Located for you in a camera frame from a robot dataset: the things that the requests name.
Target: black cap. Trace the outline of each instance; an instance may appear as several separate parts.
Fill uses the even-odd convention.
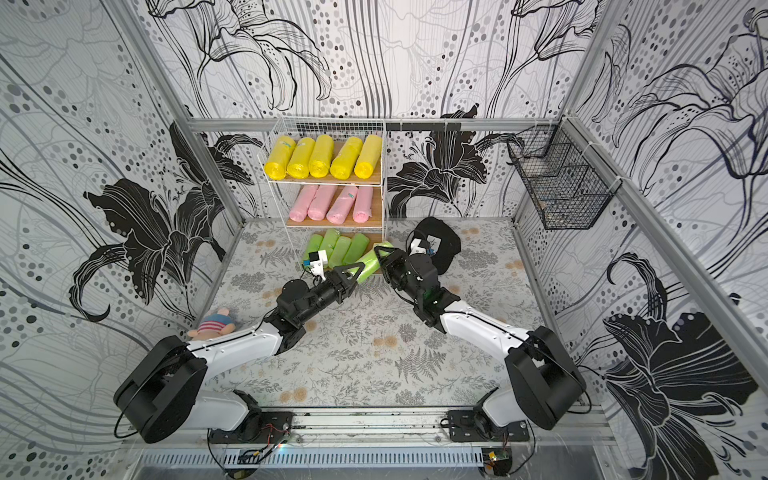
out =
[[[445,222],[434,217],[419,222],[413,230],[413,237],[429,243],[428,253],[439,275],[448,271],[453,257],[462,251],[462,239]]]

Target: plush toy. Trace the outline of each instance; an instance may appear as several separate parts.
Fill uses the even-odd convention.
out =
[[[187,335],[192,340],[210,340],[235,331],[235,324],[230,318],[230,309],[221,308],[217,313],[206,316],[197,330],[190,330]]]

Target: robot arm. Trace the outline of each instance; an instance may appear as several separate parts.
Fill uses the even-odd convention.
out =
[[[260,325],[245,331],[204,341],[162,339],[115,392],[121,417],[147,443],[159,442],[178,429],[238,429],[239,435],[233,436],[253,438],[261,428],[260,409],[250,396],[237,391],[200,392],[200,387],[219,373],[292,348],[306,333],[309,319],[352,294],[364,266],[338,266],[311,289],[303,280],[289,281],[277,297],[277,307]]]
[[[463,338],[505,363],[511,388],[496,390],[482,401],[485,417],[496,427],[527,418],[551,430],[586,390],[584,377],[550,329],[527,331],[475,310],[440,286],[426,253],[406,255],[381,246],[374,251],[386,282],[411,298],[403,299],[427,326]],[[536,366],[534,360],[544,364]]]
[[[552,429],[584,391],[584,379],[549,329],[540,326],[530,332],[473,309],[440,286],[425,253],[406,256],[403,250],[385,247],[375,247],[375,252],[385,280],[399,296],[402,291],[411,298],[401,296],[426,325],[463,338],[506,364],[511,387],[482,400],[488,430],[524,419]],[[115,405],[147,443],[178,429],[224,430],[229,442],[254,439],[263,430],[255,400],[237,390],[201,392],[200,387],[221,372],[292,348],[306,333],[309,319],[352,294],[363,267],[338,266],[312,288],[302,280],[289,281],[277,307],[259,326],[208,341],[162,339],[114,394]],[[544,365],[536,366],[534,359]]]

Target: floral tablecloth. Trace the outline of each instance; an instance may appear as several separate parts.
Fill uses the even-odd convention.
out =
[[[417,223],[391,222],[390,241],[403,247]],[[446,223],[461,237],[462,252],[440,276],[442,285],[512,325],[541,325],[510,222]],[[289,245],[278,220],[248,223],[214,309],[229,307],[239,327],[258,323],[275,307],[283,284],[301,273]],[[325,309],[306,330],[290,351],[224,372],[204,388],[237,388],[263,406],[457,406],[509,382],[501,362],[424,325],[381,275]]]

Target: black mounting plate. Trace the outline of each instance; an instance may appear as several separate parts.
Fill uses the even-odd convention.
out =
[[[448,427],[451,434],[451,441],[456,443],[465,442],[502,442],[504,440],[502,433],[506,430],[508,433],[507,442],[527,442],[531,436],[526,422],[512,422],[505,428],[498,429],[498,435],[487,439],[480,435],[475,426],[475,411],[449,410]]]

